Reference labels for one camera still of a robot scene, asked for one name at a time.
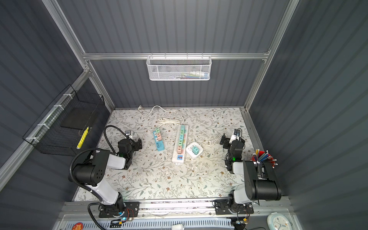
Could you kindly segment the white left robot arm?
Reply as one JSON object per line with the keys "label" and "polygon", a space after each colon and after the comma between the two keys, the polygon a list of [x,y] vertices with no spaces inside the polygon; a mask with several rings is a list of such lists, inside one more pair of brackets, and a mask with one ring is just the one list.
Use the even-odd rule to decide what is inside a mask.
{"label": "white left robot arm", "polygon": [[93,148],[81,151],[71,161],[69,180],[98,198],[105,206],[124,206],[123,198],[105,179],[106,168],[128,170],[133,153],[142,149],[142,140],[122,139],[118,142],[119,152]]}

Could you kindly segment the white square power socket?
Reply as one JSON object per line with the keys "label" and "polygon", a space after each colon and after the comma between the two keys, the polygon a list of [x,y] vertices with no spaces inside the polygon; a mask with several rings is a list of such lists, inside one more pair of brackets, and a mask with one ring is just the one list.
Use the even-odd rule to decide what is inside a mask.
{"label": "white square power socket", "polygon": [[186,147],[186,154],[188,154],[192,159],[198,158],[203,151],[202,146],[195,141]]}

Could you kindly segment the teal two-tone plug adapter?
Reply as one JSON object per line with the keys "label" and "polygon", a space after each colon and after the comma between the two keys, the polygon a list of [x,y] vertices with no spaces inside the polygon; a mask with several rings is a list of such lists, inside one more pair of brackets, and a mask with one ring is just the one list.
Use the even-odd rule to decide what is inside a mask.
{"label": "teal two-tone plug adapter", "polygon": [[198,154],[199,154],[199,148],[198,148],[198,147],[196,147],[196,146],[193,146],[193,147],[192,147],[192,153],[193,153],[194,155],[198,155]]}

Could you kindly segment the blue power strip with USB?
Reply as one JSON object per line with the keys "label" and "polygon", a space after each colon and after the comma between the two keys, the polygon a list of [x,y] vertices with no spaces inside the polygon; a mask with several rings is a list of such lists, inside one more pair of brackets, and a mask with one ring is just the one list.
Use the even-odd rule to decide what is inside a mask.
{"label": "blue power strip with USB", "polygon": [[160,129],[158,127],[153,131],[153,135],[157,151],[164,151],[164,143]]}

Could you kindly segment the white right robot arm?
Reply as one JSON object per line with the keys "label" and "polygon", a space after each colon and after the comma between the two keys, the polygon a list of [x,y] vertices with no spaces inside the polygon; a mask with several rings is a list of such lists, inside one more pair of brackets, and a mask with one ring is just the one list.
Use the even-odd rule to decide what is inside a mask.
{"label": "white right robot arm", "polygon": [[278,201],[282,197],[276,173],[276,159],[269,151],[257,149],[250,160],[242,159],[245,140],[238,135],[227,138],[222,135],[220,145],[227,150],[225,167],[231,174],[242,175],[243,184],[229,194],[230,205],[252,201]]}

